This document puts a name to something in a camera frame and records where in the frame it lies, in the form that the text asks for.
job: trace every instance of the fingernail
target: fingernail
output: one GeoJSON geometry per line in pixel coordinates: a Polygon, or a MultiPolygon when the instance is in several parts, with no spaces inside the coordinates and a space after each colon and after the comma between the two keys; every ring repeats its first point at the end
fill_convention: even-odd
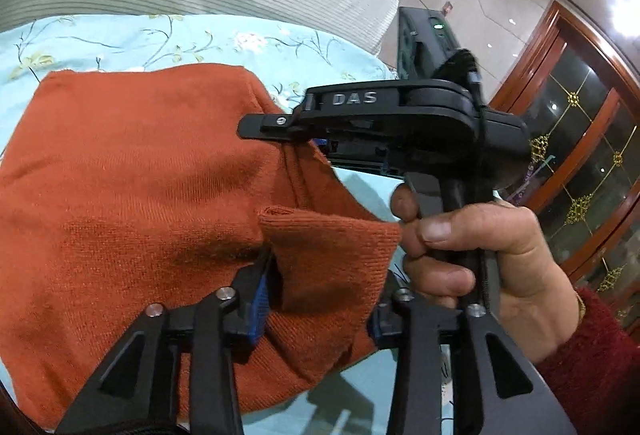
{"type": "Polygon", "coordinates": [[[470,275],[464,269],[455,269],[447,274],[449,290],[455,293],[466,292],[469,287],[470,275]]]}
{"type": "Polygon", "coordinates": [[[451,234],[451,222],[442,219],[426,219],[420,222],[418,234],[422,241],[447,240],[451,234]]]}

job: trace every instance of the human hand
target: human hand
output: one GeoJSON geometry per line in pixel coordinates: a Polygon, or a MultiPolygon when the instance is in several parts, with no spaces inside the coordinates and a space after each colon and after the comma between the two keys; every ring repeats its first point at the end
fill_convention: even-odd
{"type": "Polygon", "coordinates": [[[417,220],[415,196],[401,184],[391,197],[391,211],[402,220],[402,265],[414,290],[453,308],[473,289],[474,275],[431,258],[430,251],[496,251],[502,278],[499,320],[524,354],[539,363],[573,335],[580,315],[574,288],[530,209],[500,201],[417,220]]]}

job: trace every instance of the folded orange sweater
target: folded orange sweater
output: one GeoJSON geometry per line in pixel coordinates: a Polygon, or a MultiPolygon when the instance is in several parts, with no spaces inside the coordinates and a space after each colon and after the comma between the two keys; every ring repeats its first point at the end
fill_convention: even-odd
{"type": "MultiPolygon", "coordinates": [[[[278,108],[232,66],[40,83],[0,165],[0,357],[38,424],[59,422],[146,304],[196,303],[265,243],[282,309],[236,365],[242,410],[372,351],[364,324],[398,226],[360,206],[313,145],[239,139],[239,119],[262,112],[278,108]]],[[[185,375],[181,391],[184,405],[185,375]]]]}

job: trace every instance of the maroon sleeve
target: maroon sleeve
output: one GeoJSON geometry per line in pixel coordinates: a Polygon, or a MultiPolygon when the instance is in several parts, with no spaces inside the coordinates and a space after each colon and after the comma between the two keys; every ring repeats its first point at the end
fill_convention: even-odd
{"type": "Polygon", "coordinates": [[[575,334],[538,365],[578,435],[640,433],[640,347],[596,294],[575,334]]]}

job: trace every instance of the gold bracelet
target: gold bracelet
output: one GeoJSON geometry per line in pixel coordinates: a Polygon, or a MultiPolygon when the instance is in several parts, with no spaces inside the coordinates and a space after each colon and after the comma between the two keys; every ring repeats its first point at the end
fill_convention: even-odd
{"type": "Polygon", "coordinates": [[[575,297],[578,298],[578,313],[579,313],[578,326],[579,326],[580,323],[582,323],[582,319],[583,319],[584,315],[587,313],[587,307],[584,304],[584,301],[582,301],[582,298],[581,298],[580,294],[577,293],[577,291],[575,292],[575,297]]]}

